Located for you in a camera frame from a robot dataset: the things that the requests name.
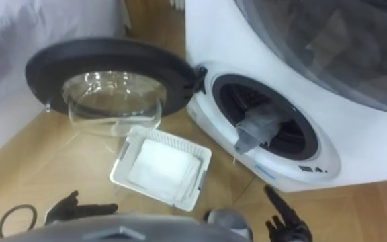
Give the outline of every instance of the black hose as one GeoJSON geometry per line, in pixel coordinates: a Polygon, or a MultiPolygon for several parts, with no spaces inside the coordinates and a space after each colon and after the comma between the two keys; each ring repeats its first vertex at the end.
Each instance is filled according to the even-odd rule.
{"type": "Polygon", "coordinates": [[[22,204],[22,205],[19,205],[19,206],[15,206],[14,208],[8,210],[4,215],[3,217],[1,218],[0,220],[0,239],[4,238],[4,234],[3,234],[3,225],[5,223],[5,220],[8,218],[8,216],[10,216],[13,212],[19,210],[19,209],[29,209],[32,211],[32,220],[31,220],[31,224],[30,226],[28,227],[28,230],[31,230],[34,228],[36,222],[37,222],[37,209],[30,205],[30,204],[22,204]]]}

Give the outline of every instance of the white plastic tray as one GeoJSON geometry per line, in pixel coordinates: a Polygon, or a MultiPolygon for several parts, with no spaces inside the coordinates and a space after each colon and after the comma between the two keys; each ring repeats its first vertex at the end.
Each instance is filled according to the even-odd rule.
{"type": "Polygon", "coordinates": [[[118,155],[118,159],[114,163],[112,172],[110,173],[110,180],[115,184],[124,186],[125,188],[140,192],[141,194],[190,212],[194,209],[195,203],[198,199],[198,196],[200,195],[201,187],[204,182],[211,157],[212,152],[206,147],[197,145],[183,138],[167,134],[166,132],[152,130],[146,133],[144,136],[133,136],[126,138],[126,142],[122,146],[122,149],[118,155]],[[154,194],[151,194],[143,187],[138,186],[128,180],[128,174],[130,173],[132,166],[141,151],[141,146],[146,139],[151,139],[165,145],[169,145],[170,147],[180,151],[190,153],[200,160],[200,168],[198,169],[195,186],[190,197],[184,199],[182,202],[165,200],[154,194]]]}

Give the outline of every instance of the washing machine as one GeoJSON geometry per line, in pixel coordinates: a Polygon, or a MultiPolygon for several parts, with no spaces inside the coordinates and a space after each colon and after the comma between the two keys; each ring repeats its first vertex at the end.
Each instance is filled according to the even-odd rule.
{"type": "Polygon", "coordinates": [[[188,0],[185,16],[187,61],[73,40],[33,56],[28,85],[98,135],[139,135],[187,106],[284,192],[387,180],[387,1],[188,0]]]}

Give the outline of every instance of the folded white towel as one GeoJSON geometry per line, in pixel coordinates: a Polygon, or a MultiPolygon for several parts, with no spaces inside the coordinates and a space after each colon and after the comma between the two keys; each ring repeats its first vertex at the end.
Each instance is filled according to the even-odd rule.
{"type": "Polygon", "coordinates": [[[192,154],[146,139],[128,180],[160,199],[180,202],[191,194],[199,166],[192,154]]]}

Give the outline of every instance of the washing machine door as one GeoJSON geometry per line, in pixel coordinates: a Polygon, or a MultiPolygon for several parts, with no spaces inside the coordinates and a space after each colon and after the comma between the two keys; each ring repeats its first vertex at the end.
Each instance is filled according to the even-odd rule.
{"type": "Polygon", "coordinates": [[[183,108],[196,75],[184,61],[139,42],[95,38],[55,44],[26,65],[32,93],[81,130],[131,136],[183,108]]]}
{"type": "Polygon", "coordinates": [[[236,0],[277,56],[317,85],[387,111],[387,0],[236,0]]]}

